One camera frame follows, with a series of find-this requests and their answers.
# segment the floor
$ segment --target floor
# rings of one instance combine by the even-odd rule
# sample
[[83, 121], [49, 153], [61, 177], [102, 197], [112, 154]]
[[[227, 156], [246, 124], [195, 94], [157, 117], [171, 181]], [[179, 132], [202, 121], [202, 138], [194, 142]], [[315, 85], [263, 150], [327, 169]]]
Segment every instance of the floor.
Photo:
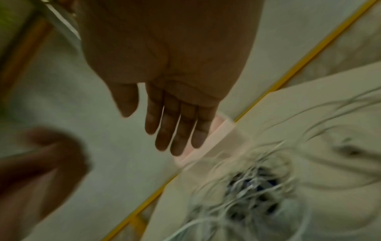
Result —
[[[220, 111], [237, 117], [364, 0], [267, 0], [252, 54]], [[67, 130], [87, 145], [94, 169], [72, 199], [28, 240], [96, 241], [175, 172], [169, 153], [144, 133], [146, 94], [123, 119], [83, 56], [59, 34], [43, 44], [8, 111], [24, 125]]]

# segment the hand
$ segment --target hand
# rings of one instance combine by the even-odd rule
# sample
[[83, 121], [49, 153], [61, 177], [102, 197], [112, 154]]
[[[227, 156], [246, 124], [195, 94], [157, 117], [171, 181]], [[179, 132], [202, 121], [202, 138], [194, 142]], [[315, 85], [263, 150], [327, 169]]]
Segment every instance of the hand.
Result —
[[55, 170], [43, 196], [38, 221], [64, 203], [87, 173], [81, 146], [73, 138], [46, 128], [35, 128], [26, 139], [40, 148], [0, 160], [0, 234], [2, 241], [23, 238], [25, 213], [41, 177]]
[[205, 141], [219, 103], [238, 79], [252, 47], [262, 0], [80, 0], [77, 20], [85, 57], [124, 116], [145, 83], [145, 129], [171, 153]]

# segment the pinky finger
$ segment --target pinky finger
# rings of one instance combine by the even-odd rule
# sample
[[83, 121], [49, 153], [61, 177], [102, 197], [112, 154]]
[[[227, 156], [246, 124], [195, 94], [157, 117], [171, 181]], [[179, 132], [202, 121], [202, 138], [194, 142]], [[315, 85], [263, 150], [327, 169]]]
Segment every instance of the pinky finger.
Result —
[[197, 124], [194, 128], [191, 140], [194, 148], [200, 148], [208, 137], [210, 126], [217, 112], [217, 107], [218, 106], [211, 108], [199, 107]]

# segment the white table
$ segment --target white table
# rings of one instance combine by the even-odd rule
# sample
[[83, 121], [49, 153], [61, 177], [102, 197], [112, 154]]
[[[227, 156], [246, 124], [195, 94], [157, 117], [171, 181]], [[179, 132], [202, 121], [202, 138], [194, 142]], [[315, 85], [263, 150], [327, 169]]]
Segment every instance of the white table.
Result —
[[[347, 72], [328, 76], [313, 82], [282, 89], [267, 95], [239, 122], [239, 130], [249, 134], [255, 144], [267, 143], [282, 139], [293, 139], [305, 129], [319, 121], [323, 115], [334, 106], [316, 108], [301, 114], [277, 127], [269, 129], [261, 136], [256, 134], [266, 126], [298, 113], [311, 106], [328, 101], [341, 100], [381, 85], [381, 62], [353, 69]], [[379, 136], [381, 133], [381, 110], [376, 107], [372, 112], [361, 111], [335, 120], [336, 123], [355, 124], [364, 130], [372, 131]], [[314, 138], [305, 146], [310, 153], [320, 157], [331, 158], [333, 161], [345, 161], [334, 154], [319, 138]], [[308, 162], [310, 182], [320, 185], [347, 185], [365, 181], [363, 174], [338, 171], [328, 166]], [[381, 174], [381, 168], [376, 163], [369, 166], [361, 160], [350, 160], [359, 169]], [[189, 196], [182, 188], [179, 177], [166, 187], [142, 241], [161, 241], [176, 231], [181, 225], [186, 213]], [[381, 183], [347, 191], [316, 190], [302, 187], [301, 191], [314, 212], [314, 221], [330, 231], [356, 229], [367, 218], [375, 214], [380, 207]], [[354, 240], [379, 240], [381, 236], [380, 220], [377, 219], [364, 233]]]

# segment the yellow metal frame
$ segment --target yellow metal frame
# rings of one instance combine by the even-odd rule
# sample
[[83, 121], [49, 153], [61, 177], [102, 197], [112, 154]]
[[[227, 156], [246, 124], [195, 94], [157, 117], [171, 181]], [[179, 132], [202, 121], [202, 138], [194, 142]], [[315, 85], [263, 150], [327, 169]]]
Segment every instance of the yellow metal frame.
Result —
[[[304, 56], [296, 65], [294, 65], [279, 81], [277, 81], [271, 88], [262, 94], [253, 104], [245, 110], [236, 120], [239, 121], [254, 105], [256, 105], [264, 96], [281, 88], [287, 83], [296, 73], [303, 69], [313, 58], [315, 58], [321, 51], [323, 51], [329, 44], [331, 44], [341, 33], [343, 33], [349, 26], [351, 26], [361, 15], [369, 10], [378, 0], [368, 0], [363, 4], [352, 16], [350, 16], [344, 23], [336, 28], [329, 34], [323, 41], [321, 41], [311, 52]], [[73, 0], [62, 0], [61, 3], [65, 6], [70, 6]], [[24, 71], [25, 67], [31, 60], [32, 56], [37, 52], [38, 47], [46, 38], [52, 27], [48, 21], [44, 19], [36, 19], [35, 22], [28, 29], [23, 39], [15, 48], [13, 54], [4, 64], [0, 73], [0, 96], [2, 100], [10, 92], [11, 88], [15, 85], [16, 81]], [[142, 236], [147, 223], [140, 217], [140, 214], [154, 201], [156, 201], [163, 193], [165, 186], [175, 178], [172, 177], [161, 188], [159, 188], [152, 196], [144, 201], [134, 212], [125, 218], [118, 226], [116, 226], [102, 241], [112, 240], [120, 231], [127, 225], [132, 225], [139, 236]]]
[[[238, 122], [247, 112], [249, 112], [261, 99], [267, 94], [280, 89], [286, 84], [293, 76], [295, 76], [301, 69], [303, 69], [312, 59], [314, 59], [319, 53], [321, 53], [328, 45], [330, 45], [340, 34], [342, 34], [348, 27], [350, 27], [359, 17], [366, 13], [378, 0], [368, 0], [364, 3], [352, 16], [346, 19], [339, 27], [331, 32], [326, 38], [324, 38], [315, 48], [313, 48], [306, 56], [304, 56], [297, 64], [295, 64], [281, 79], [279, 79], [273, 86], [270, 87], [264, 94], [262, 94], [252, 105], [247, 108], [235, 122]], [[126, 219], [124, 219], [114, 230], [112, 230], [102, 241], [111, 241], [120, 231], [122, 231], [127, 225], [132, 224], [135, 226], [136, 218], [140, 218], [139, 214], [144, 211], [152, 202], [157, 200], [163, 193], [165, 186], [172, 181], [177, 175], [172, 177], [167, 183], [165, 183], [159, 190], [157, 190], [150, 198], [143, 202], [134, 212], [132, 212]], [[139, 223], [139, 230], [145, 230], [147, 223]]]

